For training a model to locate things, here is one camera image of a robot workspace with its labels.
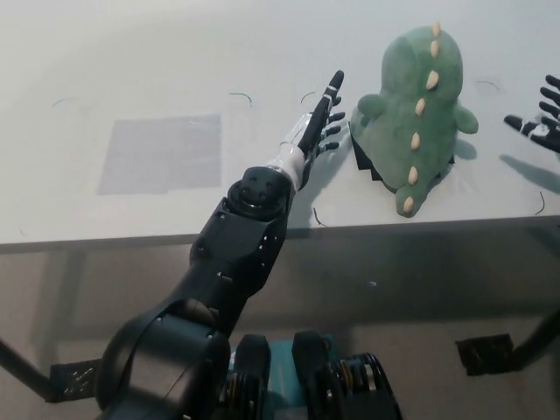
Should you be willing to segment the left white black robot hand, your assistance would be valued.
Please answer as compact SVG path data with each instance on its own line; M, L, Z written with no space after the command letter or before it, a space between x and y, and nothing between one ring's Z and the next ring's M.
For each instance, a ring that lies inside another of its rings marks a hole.
M330 123L345 117L345 113L333 114L332 109L340 101L338 93L345 74L337 71L327 84L315 109L304 114L280 143L278 154L267 163L267 167L282 173L289 179L295 192L307 183L316 157L325 150L331 150L333 144L321 143L329 136L326 128Z

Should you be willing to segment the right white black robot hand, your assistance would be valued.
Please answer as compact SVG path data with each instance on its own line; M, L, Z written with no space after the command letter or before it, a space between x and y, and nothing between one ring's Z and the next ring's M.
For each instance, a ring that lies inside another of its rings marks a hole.
M545 76L546 85L539 92L543 100L539 109L543 114L536 119L524 119L518 115L506 115L503 122L512 130L544 149L559 153L559 78Z

